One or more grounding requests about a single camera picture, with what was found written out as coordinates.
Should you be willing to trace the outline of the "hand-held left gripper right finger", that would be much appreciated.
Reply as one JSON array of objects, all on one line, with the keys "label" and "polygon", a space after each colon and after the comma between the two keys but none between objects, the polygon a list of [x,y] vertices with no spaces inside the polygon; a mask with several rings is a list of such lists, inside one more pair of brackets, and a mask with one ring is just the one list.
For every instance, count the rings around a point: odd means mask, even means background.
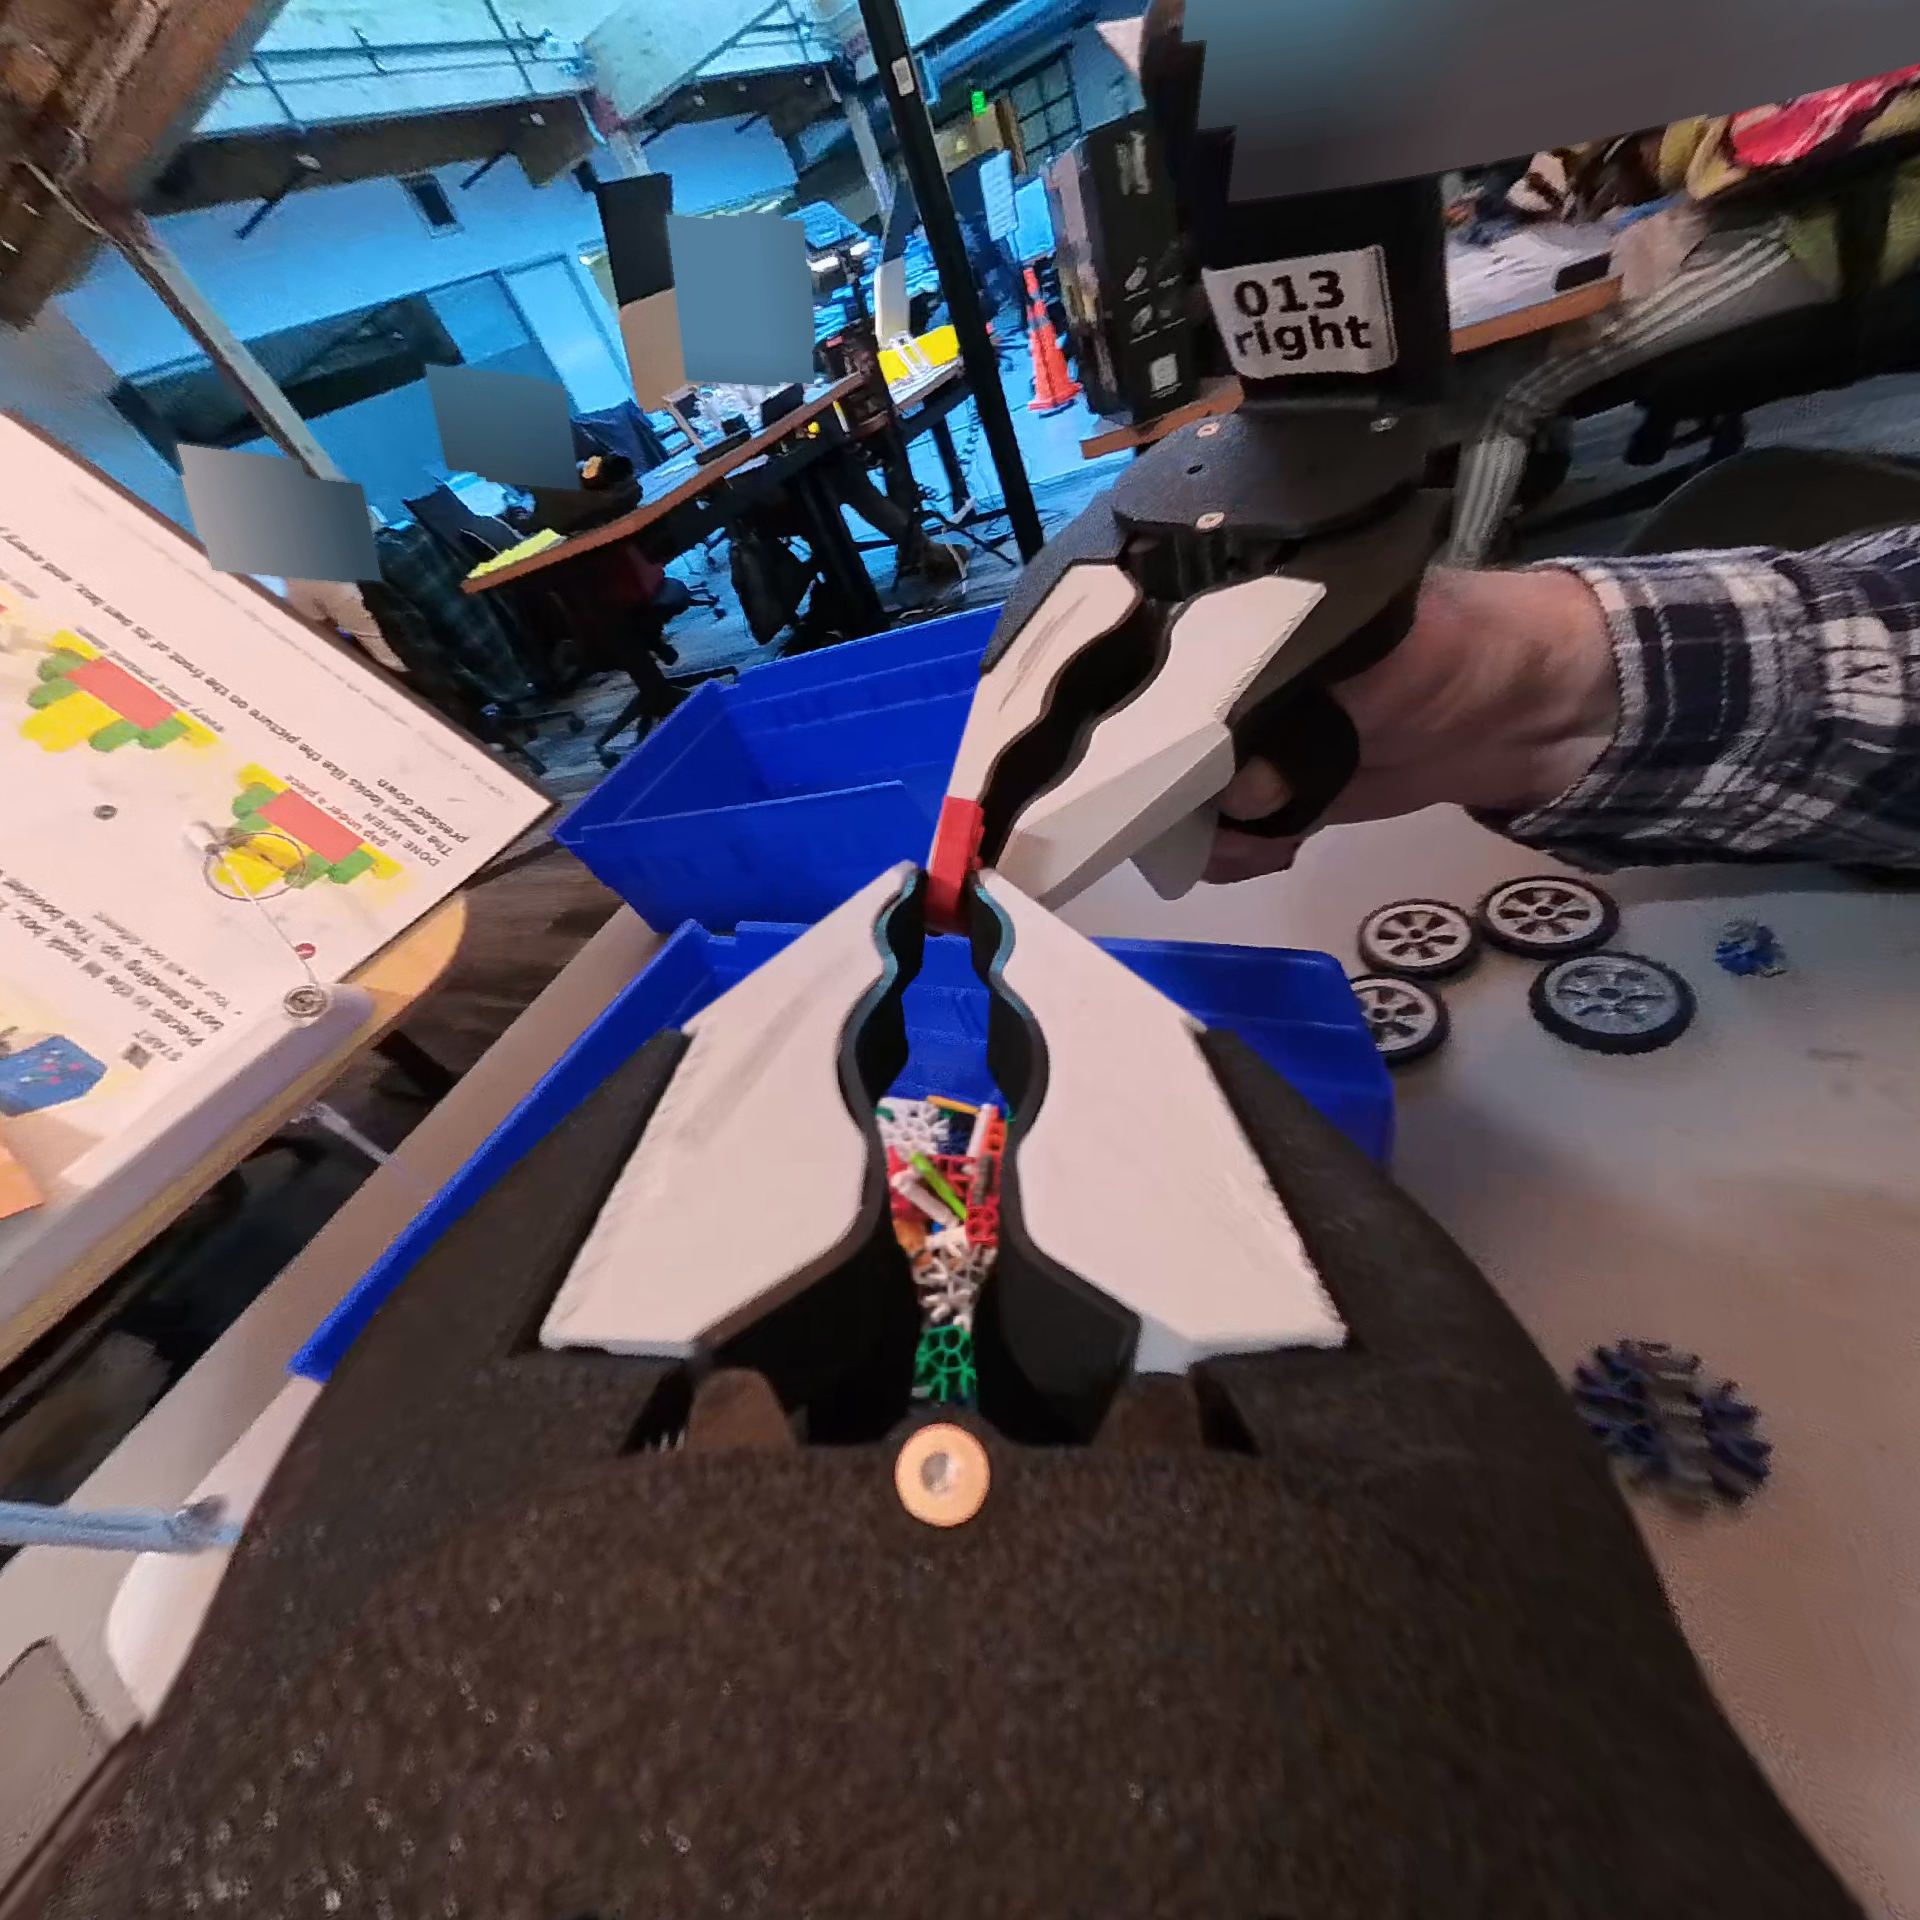
[{"label": "hand-held left gripper right finger", "polygon": [[1340,1350],[1348,1329],[1200,1047],[1204,1027],[1001,876],[991,984],[1040,1043],[1018,1221],[1135,1323],[1130,1371]]}]

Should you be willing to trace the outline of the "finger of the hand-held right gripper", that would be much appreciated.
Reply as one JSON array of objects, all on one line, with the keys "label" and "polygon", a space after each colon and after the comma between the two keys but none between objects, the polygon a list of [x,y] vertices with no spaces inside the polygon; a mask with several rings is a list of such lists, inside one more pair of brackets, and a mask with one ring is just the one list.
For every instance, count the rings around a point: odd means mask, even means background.
[{"label": "finger of the hand-held right gripper", "polygon": [[953,803],[1010,822],[1056,784],[1159,663],[1159,617],[1111,560],[1077,560],[975,683],[953,758]]},{"label": "finger of the hand-held right gripper", "polygon": [[1130,861],[1156,895],[1185,895],[1208,863],[1215,800],[1237,771],[1232,720],[1328,590],[1256,579],[1201,592],[1169,620],[1144,686],[1092,725],[1077,760],[1018,807],[1006,877],[1045,907]]}]

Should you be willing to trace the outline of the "pile of colourful toy pieces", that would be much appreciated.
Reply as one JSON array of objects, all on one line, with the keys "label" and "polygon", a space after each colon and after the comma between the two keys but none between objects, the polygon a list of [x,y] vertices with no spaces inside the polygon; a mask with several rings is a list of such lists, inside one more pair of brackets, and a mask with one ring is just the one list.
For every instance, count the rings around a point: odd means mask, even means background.
[{"label": "pile of colourful toy pieces", "polygon": [[912,1391],[966,1407],[975,1403],[975,1307],[998,1260],[1006,1117],[993,1104],[888,1094],[876,1120],[919,1312]]}]

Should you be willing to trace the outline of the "white instruction sheet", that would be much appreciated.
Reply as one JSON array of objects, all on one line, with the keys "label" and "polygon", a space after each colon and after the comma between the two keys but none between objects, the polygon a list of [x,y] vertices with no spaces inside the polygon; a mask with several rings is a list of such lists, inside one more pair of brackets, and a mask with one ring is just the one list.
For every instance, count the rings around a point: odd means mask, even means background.
[{"label": "white instruction sheet", "polygon": [[4,1148],[95,1177],[548,797],[30,423],[2,449]]}]

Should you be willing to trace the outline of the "black metal pole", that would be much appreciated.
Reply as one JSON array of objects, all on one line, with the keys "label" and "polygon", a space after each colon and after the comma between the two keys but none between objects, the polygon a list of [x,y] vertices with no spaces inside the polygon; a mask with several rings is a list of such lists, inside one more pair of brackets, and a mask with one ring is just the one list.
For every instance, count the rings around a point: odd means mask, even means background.
[{"label": "black metal pole", "polygon": [[998,501],[1016,558],[1029,561],[1045,544],[1040,508],[1029,481],[998,356],[927,119],[920,71],[896,3],[858,3],[857,14],[876,65],[877,102],[896,142],[898,182],[919,216],[943,292],[948,323],[954,332],[958,364],[965,369],[975,417],[991,454]]}]

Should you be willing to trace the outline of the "red toy connector piece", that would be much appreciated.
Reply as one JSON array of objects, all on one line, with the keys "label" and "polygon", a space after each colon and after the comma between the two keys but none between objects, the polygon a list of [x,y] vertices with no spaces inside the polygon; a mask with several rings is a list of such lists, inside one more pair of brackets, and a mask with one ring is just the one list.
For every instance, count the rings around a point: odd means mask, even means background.
[{"label": "red toy connector piece", "polygon": [[982,831],[980,803],[945,793],[925,861],[925,911],[938,932],[959,932],[966,923]]}]

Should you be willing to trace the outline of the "person's right hand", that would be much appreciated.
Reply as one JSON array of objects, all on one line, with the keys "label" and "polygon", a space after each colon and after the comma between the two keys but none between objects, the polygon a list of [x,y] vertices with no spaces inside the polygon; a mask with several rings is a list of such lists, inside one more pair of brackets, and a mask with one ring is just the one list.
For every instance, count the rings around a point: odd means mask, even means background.
[{"label": "person's right hand", "polygon": [[1599,598],[1565,567],[1432,571],[1400,644],[1332,694],[1360,753],[1316,830],[1541,808],[1596,766],[1621,705]]}]

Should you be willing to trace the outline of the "tilted board stand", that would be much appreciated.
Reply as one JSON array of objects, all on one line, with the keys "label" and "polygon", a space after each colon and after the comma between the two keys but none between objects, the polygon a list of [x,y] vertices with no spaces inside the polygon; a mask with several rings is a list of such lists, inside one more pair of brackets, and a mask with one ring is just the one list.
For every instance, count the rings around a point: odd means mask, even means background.
[{"label": "tilted board stand", "polygon": [[125,918],[65,916],[4,883],[4,1032],[76,1011],[119,1054],[78,1100],[4,1117],[4,1150],[41,1200],[4,1219],[4,1552],[16,1517],[63,1504],[184,1368],[184,1336],[128,1327],[193,1209],[210,1232],[241,1205],[239,1166],[274,1145],[436,984],[466,894],[343,966],[301,955],[289,899],[184,918],[188,951]]}]

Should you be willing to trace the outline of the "black printed box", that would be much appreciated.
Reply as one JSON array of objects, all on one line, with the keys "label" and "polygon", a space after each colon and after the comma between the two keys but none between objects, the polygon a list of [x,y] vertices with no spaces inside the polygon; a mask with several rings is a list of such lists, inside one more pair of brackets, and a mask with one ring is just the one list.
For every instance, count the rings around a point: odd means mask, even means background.
[{"label": "black printed box", "polygon": [[1042,182],[1087,406],[1133,423],[1183,406],[1194,396],[1185,252],[1149,117],[1092,127]]}]

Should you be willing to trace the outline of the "person's right forearm plaid sleeve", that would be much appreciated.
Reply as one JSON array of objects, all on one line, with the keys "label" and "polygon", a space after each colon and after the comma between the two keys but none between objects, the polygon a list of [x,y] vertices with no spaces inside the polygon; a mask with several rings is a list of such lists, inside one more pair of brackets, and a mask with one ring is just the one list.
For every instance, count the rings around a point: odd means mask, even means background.
[{"label": "person's right forearm plaid sleeve", "polygon": [[1914,876],[1917,531],[1532,567],[1582,581],[1618,718],[1549,803],[1478,825],[1586,872],[1697,861]]}]

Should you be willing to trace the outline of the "orange traffic cone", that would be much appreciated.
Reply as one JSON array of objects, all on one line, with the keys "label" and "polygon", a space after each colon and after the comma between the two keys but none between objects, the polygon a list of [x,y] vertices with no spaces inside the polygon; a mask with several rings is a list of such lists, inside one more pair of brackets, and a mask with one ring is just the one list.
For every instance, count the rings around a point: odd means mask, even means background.
[{"label": "orange traffic cone", "polygon": [[1032,377],[1032,396],[1029,411],[1036,416],[1056,416],[1080,397],[1080,385],[1071,377],[1060,333],[1050,324],[1048,307],[1045,301],[1040,277],[1036,268],[1024,268],[1024,319],[1026,347]]}]

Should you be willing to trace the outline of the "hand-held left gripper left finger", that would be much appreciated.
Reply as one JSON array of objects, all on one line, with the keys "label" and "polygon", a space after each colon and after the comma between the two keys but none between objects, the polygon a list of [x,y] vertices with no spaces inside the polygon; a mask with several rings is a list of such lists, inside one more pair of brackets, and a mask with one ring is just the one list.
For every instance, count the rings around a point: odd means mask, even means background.
[{"label": "hand-held left gripper left finger", "polygon": [[680,1028],[682,1048],[546,1312],[548,1350],[693,1359],[853,1254],[882,1211],[857,1020],[896,983],[888,869]]}]

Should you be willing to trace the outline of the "empty blue plastic bin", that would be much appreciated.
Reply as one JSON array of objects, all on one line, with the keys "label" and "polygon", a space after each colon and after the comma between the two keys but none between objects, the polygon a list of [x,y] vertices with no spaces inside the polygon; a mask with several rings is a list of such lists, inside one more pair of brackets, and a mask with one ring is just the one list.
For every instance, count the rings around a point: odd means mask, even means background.
[{"label": "empty blue plastic bin", "polygon": [[930,849],[996,620],[973,608],[697,686],[557,844],[656,929],[822,918]]}]

